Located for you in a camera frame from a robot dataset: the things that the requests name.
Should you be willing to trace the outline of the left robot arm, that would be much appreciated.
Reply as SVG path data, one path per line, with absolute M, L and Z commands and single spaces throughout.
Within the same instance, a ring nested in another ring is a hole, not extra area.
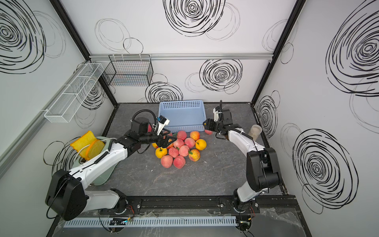
M 127 196 L 117 189 L 107 191 L 87 191 L 105 171 L 138 151 L 143 144 L 156 143 L 166 148 L 173 143 L 169 131 L 163 133 L 169 119 L 160 116 L 155 119 L 152 132 L 148 132 L 149 120 L 133 117 L 131 129 L 122 137 L 111 142 L 107 149 L 90 161 L 69 171 L 55 172 L 47 192 L 45 203 L 65 221 L 91 210 L 109 209 L 117 215 L 128 209 Z

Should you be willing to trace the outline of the light blue plastic basket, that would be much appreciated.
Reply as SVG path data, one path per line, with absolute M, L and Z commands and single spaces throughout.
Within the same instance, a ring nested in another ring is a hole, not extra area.
M 169 124 L 164 128 L 173 133 L 180 130 L 204 131 L 203 122 L 206 120 L 206 113 L 202 100 L 160 102 L 159 116 L 169 120 Z

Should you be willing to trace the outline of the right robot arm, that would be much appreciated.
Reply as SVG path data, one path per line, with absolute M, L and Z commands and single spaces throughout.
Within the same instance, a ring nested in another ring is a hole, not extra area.
M 234 209 L 244 212 L 251 201 L 282 184 L 281 170 L 275 149 L 258 144 L 242 127 L 233 122 L 229 109 L 219 105 L 213 109 L 213 118 L 203 125 L 235 144 L 246 156 L 246 182 L 234 191 Z

